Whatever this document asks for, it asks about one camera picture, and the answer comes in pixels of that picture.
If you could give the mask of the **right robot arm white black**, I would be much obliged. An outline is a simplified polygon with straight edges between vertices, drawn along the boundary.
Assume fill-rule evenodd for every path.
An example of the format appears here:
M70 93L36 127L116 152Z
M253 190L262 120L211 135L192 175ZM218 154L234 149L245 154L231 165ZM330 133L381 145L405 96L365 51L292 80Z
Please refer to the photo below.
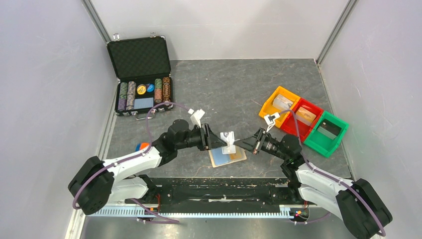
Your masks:
M297 136L281 140L260 128L254 135L237 139L234 145L253 154L261 151L283 160L280 166L288 178L287 195L291 202L308 201L341 219L357 239L385 235L384 227L393 216L372 185L365 179L344 179L323 171L304 158Z

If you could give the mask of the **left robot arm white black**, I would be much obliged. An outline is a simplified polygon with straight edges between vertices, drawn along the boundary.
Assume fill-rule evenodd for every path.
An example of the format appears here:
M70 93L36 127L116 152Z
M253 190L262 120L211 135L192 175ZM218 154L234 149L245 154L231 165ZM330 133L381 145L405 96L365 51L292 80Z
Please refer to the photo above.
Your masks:
M156 198L155 185L137 173L163 166L178 155L178 150L196 147L200 151L225 147L227 143L212 132L208 124L189 128L184 119L175 120L148 147L115 159L90 157L68 185L76 208L84 214L98 212L106 204L126 199L150 203Z

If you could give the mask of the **beige leather card holder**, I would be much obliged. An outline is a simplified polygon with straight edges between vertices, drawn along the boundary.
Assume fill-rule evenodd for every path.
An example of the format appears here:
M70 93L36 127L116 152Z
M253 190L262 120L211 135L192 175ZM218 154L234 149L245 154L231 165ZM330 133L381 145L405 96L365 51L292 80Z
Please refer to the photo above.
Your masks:
M245 150L239 147L236 147L236 152L232 154L223 154L223 148L212 149L209 151L209 155L213 168L247 159Z

